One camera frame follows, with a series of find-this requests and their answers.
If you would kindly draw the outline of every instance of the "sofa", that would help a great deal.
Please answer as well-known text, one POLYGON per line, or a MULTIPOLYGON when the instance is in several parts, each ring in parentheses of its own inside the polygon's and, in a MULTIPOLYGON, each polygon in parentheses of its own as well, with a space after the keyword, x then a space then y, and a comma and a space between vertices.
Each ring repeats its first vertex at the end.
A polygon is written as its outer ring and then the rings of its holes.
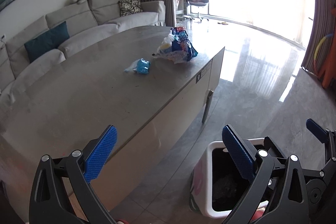
POLYGON ((53 66, 119 32, 165 25, 163 1, 142 3, 143 12, 120 17, 119 0, 88 0, 42 16, 7 42, 0 42, 0 108, 13 104, 53 66), (24 44, 66 22, 69 39, 30 63, 24 44))

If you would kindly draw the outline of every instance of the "tile floor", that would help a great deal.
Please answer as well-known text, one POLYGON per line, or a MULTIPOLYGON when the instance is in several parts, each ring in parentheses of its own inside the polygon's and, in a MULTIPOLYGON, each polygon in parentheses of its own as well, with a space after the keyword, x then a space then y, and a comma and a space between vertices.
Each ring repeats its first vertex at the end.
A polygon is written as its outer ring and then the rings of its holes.
POLYGON ((236 24, 206 20, 187 23, 188 32, 225 39, 221 79, 209 116, 201 111, 187 131, 141 184, 111 211, 131 224, 221 223, 189 209, 190 174, 206 146, 221 140, 231 124, 242 138, 271 136, 303 168, 321 168, 324 146, 305 128, 313 118, 336 128, 335 96, 300 69, 305 51, 262 32, 236 24))

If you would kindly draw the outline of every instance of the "label sticker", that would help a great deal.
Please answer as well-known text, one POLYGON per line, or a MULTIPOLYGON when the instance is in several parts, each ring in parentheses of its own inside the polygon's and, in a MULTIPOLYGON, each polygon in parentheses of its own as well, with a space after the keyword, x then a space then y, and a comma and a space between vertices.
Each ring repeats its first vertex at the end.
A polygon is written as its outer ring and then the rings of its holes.
POLYGON ((211 69, 211 65, 212 65, 212 59, 209 61, 208 64, 206 64, 206 66, 197 74, 196 76, 196 84, 197 82, 207 73, 208 70, 211 69))

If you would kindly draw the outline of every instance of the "black and white patterned pillow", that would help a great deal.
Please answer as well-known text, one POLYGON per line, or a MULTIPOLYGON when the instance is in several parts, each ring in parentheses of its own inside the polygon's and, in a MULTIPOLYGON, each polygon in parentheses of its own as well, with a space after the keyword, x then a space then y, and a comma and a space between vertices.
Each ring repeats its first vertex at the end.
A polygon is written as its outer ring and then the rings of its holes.
POLYGON ((143 12, 140 0, 120 0, 120 16, 128 16, 143 12))

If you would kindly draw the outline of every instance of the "teal pillow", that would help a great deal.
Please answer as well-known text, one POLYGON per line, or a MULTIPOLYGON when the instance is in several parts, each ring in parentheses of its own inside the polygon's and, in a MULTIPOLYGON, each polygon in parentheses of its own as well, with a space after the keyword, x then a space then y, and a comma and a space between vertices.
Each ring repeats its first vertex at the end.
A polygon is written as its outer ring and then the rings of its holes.
POLYGON ((53 29, 39 35, 38 37, 25 43, 26 51, 30 63, 38 59, 41 55, 58 48, 65 40, 68 40, 67 23, 63 22, 53 29))

